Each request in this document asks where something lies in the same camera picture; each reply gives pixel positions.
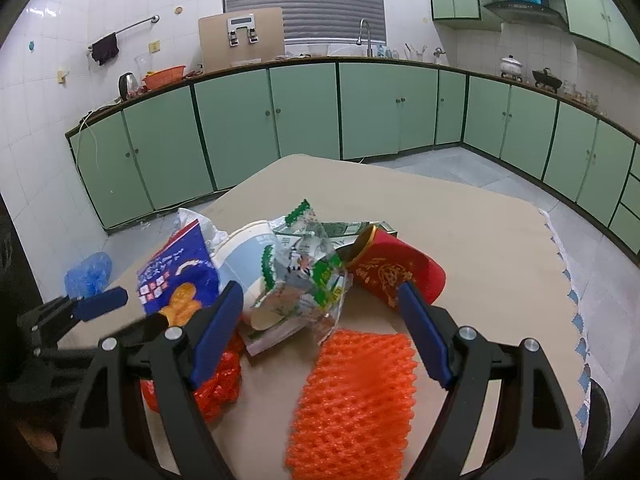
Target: orange foam net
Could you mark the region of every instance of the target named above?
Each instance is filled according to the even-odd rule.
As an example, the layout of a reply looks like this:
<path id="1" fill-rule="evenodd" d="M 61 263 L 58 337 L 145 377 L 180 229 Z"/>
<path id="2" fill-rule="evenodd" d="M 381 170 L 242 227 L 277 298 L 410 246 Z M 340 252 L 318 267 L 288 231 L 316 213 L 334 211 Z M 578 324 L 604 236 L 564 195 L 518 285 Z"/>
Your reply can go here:
<path id="1" fill-rule="evenodd" d="M 336 331 L 306 379 L 289 437 L 293 480 L 396 480 L 415 404 L 403 334 Z"/>

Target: blue gripper pad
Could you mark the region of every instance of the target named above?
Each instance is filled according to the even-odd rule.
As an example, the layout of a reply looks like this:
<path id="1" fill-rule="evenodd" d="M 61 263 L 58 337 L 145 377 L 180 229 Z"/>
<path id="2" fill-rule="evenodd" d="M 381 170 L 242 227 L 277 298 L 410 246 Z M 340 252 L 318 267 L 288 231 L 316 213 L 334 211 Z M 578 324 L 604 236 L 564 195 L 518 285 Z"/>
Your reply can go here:
<path id="1" fill-rule="evenodd" d="M 81 321 L 91 321 L 102 314 L 126 305 L 128 300 L 127 291 L 121 286 L 117 286 L 96 296 L 80 300 L 74 310 L 74 317 Z"/>
<path id="2" fill-rule="evenodd" d="M 408 283 L 398 287 L 398 300 L 400 314 L 429 377 L 448 389 L 454 377 L 449 369 L 447 346 L 422 306 L 424 300 L 416 297 Z"/>
<path id="3" fill-rule="evenodd" d="M 193 371 L 189 378 L 195 389 L 213 377 L 222 352 L 238 324 L 243 304 L 242 286 L 237 282 L 229 282 L 216 303 L 210 307 L 216 309 L 216 314 L 194 348 Z"/>

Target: countertop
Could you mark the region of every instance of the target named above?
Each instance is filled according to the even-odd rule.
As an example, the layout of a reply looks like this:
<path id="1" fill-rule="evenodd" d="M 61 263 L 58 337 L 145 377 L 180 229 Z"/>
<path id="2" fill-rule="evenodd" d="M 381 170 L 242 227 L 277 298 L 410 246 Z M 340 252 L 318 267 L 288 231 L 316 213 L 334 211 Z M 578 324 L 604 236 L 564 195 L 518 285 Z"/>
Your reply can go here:
<path id="1" fill-rule="evenodd" d="M 573 101 L 571 99 L 568 99 L 564 96 L 558 95 L 558 94 L 554 94 L 553 92 L 549 92 L 547 90 L 543 90 L 540 88 L 536 88 L 535 86 L 530 86 L 527 85 L 525 83 L 520 83 L 517 81 L 513 81 L 513 80 L 509 80 L 509 79 L 504 79 L 501 78 L 499 76 L 496 75 L 491 75 L 491 74 L 484 74 L 484 73 L 479 73 L 479 72 L 472 72 L 470 70 L 462 70 L 460 68 L 456 68 L 456 67 L 452 67 L 452 66 L 445 66 L 445 65 L 439 65 L 439 64 L 435 64 L 435 63 L 424 63 L 424 62 L 418 62 L 418 61 L 408 61 L 408 60 L 401 60 L 401 59 L 389 59 L 386 57 L 334 57 L 334 56 L 328 56 L 328 57 L 295 57 L 292 59 L 286 59 L 286 60 L 274 60 L 274 61 L 267 61 L 267 62 L 263 62 L 263 63 L 257 63 L 257 64 L 248 64 L 248 65 L 243 65 L 243 66 L 239 66 L 239 67 L 234 67 L 234 68 L 227 68 L 224 70 L 218 70 L 216 72 L 209 72 L 209 73 L 205 73 L 205 74 L 201 74 L 198 76 L 194 76 L 194 77 L 190 77 L 190 78 L 184 78 L 181 81 L 175 82 L 173 84 L 167 85 L 167 86 L 163 86 L 162 88 L 158 89 L 158 90 L 153 90 L 150 92 L 145 93 L 144 95 L 137 97 L 135 99 L 132 100 L 127 100 L 126 102 L 120 103 L 120 104 L 116 104 L 113 105 L 109 108 L 105 108 L 104 110 L 98 111 L 94 114 L 92 114 L 86 121 L 86 124 L 88 126 L 91 126 L 91 124 L 96 123 L 97 121 L 108 117 L 116 112 L 119 112 L 120 110 L 124 110 L 125 108 L 128 108 L 130 106 L 133 106 L 139 102 L 145 101 L 147 99 L 151 99 L 152 97 L 155 97 L 157 95 L 161 95 L 165 92 L 169 92 L 171 90 L 175 90 L 177 88 L 181 88 L 183 86 L 188 86 L 190 84 L 194 84 L 194 83 L 199 83 L 201 81 L 206 81 L 209 79 L 214 79 L 217 77 L 222 77 L 225 75 L 230 75 L 230 74 L 235 74 L 235 73 L 241 73 L 241 72 L 248 72 L 251 70 L 261 70 L 261 69 L 265 69 L 265 68 L 275 68 L 275 67 L 279 67 L 279 66 L 290 66 L 290 65 L 296 65 L 296 64 L 314 64 L 314 63 L 328 63 L 328 62 L 350 62 L 350 63 L 387 63 L 387 64 L 400 64 L 400 65 L 409 65 L 409 66 L 421 66 L 421 67 L 425 67 L 425 68 L 433 68 L 436 70 L 446 70 L 448 72 L 457 72 L 457 73 L 461 73 L 461 74 L 465 74 L 465 75 L 471 75 L 474 77 L 481 77 L 484 79 L 491 79 L 494 81 L 499 81 L 501 83 L 507 83 L 507 84 L 511 84 L 514 86 L 520 86 L 522 88 L 526 88 L 527 90 L 531 90 L 532 92 L 538 92 L 539 94 L 543 94 L 543 95 L 547 95 L 549 97 L 553 97 L 563 103 L 569 104 L 575 108 L 578 108 L 579 110 L 588 113 L 596 118 L 598 118 L 601 121 L 604 121 L 607 124 L 610 124 L 611 126 L 613 126 L 614 128 L 620 130 L 621 132 L 623 132 L 627 137 L 630 137 L 631 139 L 633 139 L 635 142 L 640 142 L 640 135 L 638 134 L 634 134 L 632 132 L 630 132 L 629 130 L 627 130 L 626 128 L 620 126 L 620 124 L 617 124 L 615 121 L 613 121 L 612 119 L 608 118 L 608 117 L 604 117 L 603 115 L 594 112 L 593 110 L 591 110 L 590 108 L 587 108 L 585 105 L 580 104 L 576 101 Z M 78 133 L 80 131 L 80 125 L 76 126 L 75 128 L 69 130 L 66 134 L 65 137 L 67 139 L 69 139 L 70 137 L 73 137 L 76 133 Z"/>

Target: metal screw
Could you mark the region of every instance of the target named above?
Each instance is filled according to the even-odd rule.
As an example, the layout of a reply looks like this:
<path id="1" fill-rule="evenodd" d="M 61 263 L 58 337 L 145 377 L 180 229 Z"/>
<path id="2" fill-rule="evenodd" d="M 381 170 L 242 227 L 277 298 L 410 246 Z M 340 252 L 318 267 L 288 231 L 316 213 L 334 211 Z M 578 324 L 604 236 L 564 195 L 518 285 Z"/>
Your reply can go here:
<path id="1" fill-rule="evenodd" d="M 182 329 L 179 326 L 170 326 L 164 331 L 164 337 L 169 341 L 175 341 L 176 339 L 180 339 L 182 335 Z"/>
<path id="2" fill-rule="evenodd" d="M 540 350 L 540 343 L 535 339 L 528 338 L 524 340 L 524 348 L 529 350 L 529 352 L 537 352 Z"/>
<path id="3" fill-rule="evenodd" d="M 460 334 L 460 337 L 466 341 L 473 341 L 478 335 L 478 332 L 476 332 L 470 326 L 460 327 L 460 330 L 458 330 L 458 333 Z"/>
<path id="4" fill-rule="evenodd" d="M 118 346 L 118 342 L 114 337 L 108 337 L 102 342 L 102 349 L 106 350 L 107 352 L 113 350 L 114 348 L 116 348 L 116 346 Z"/>

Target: table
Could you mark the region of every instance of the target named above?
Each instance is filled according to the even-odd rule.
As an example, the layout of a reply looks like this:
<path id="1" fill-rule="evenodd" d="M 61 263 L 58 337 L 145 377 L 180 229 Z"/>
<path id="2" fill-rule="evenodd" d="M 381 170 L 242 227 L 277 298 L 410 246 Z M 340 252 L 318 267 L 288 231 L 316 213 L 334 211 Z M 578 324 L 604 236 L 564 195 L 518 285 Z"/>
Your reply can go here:
<path id="1" fill-rule="evenodd" d="M 308 199 L 323 221 L 385 220 L 398 237 L 433 257 L 447 273 L 436 304 L 458 325 L 475 327 L 485 338 L 518 345 L 538 339 L 558 377 L 571 413 L 584 402 L 578 384 L 584 362 L 575 352 L 580 334 L 572 324 L 575 303 L 562 275 L 564 263 L 531 204 L 475 187 L 396 170 L 290 155 L 274 162 L 203 211 L 232 232 L 257 219 L 276 218 Z M 129 292 L 129 303 L 70 333 L 73 345 L 98 338 L 143 315 L 136 274 L 146 254 L 113 285 Z M 401 317 L 368 292 L 350 290 L 340 325 L 377 333 L 408 333 Z M 212 434 L 239 480 L 289 478 L 284 450 L 290 420 L 306 376 L 318 354 L 306 331 L 249 360 L 242 358 L 238 401 L 211 426 Z M 422 364 L 415 372 L 416 405 L 402 477 L 422 449 L 446 393 Z M 481 465 L 493 426 L 499 387 L 490 384 L 465 471 Z M 177 471 L 159 415 L 148 412 L 162 466 Z M 576 430 L 580 423 L 575 419 Z"/>

